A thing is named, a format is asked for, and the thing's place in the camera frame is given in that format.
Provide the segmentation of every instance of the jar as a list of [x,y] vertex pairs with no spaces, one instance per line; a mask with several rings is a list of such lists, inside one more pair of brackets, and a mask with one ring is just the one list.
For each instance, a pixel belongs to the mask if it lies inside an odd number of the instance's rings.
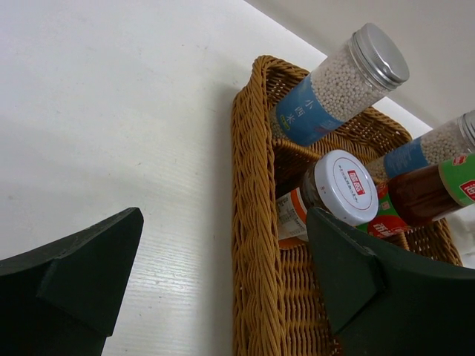
[[352,226],[371,221],[378,211],[376,187],[369,173],[356,157],[342,150],[318,160],[300,185],[276,203],[279,240],[305,239],[307,210],[313,207],[324,208]]
[[378,215],[358,229],[384,238],[427,225],[475,202],[475,154],[398,175],[377,190]]
[[408,79],[393,41],[366,24],[270,110],[272,135],[309,146]]
[[464,113],[366,166],[380,180],[475,152],[475,110]]

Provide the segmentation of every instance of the woven basket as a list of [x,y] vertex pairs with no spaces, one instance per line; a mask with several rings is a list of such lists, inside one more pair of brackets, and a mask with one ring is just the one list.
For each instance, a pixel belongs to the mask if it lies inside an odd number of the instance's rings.
[[[272,139],[269,109],[307,74],[283,60],[261,56],[233,103],[233,348],[239,356],[341,353],[307,246],[279,249],[275,192],[298,184],[307,166],[328,151],[340,148],[368,163],[411,140],[401,125],[373,108],[310,148]],[[390,242],[461,265],[444,220]]]

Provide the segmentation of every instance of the plastic jar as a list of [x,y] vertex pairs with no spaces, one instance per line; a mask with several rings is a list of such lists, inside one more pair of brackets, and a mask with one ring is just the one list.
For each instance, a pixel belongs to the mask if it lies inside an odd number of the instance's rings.
[[388,180],[472,152],[475,152],[475,110],[372,161],[366,168],[374,178]]
[[363,164],[346,151],[331,151],[307,170],[301,184],[277,199],[279,240],[307,232],[307,210],[324,208],[351,226],[378,211],[376,187]]
[[379,211],[358,229],[388,237],[475,203],[475,154],[400,174],[378,185]]
[[272,135],[309,146],[408,79],[397,46],[366,24],[271,109]]

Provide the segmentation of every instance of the white table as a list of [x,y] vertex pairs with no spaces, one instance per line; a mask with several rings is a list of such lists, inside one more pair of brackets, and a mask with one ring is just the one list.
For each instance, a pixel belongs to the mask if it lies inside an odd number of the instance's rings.
[[[315,48],[242,0],[4,1],[0,259],[145,217],[104,355],[230,355],[230,108],[255,57]],[[419,135],[428,126],[384,100]]]

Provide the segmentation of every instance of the blue label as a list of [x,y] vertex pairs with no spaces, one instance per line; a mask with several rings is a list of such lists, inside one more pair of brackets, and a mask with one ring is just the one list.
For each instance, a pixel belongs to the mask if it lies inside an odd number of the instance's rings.
[[310,75],[277,103],[275,113],[287,137],[300,146],[310,146],[343,124],[321,107]]
[[389,178],[427,167],[422,153],[421,138],[415,139],[384,156],[384,169]]

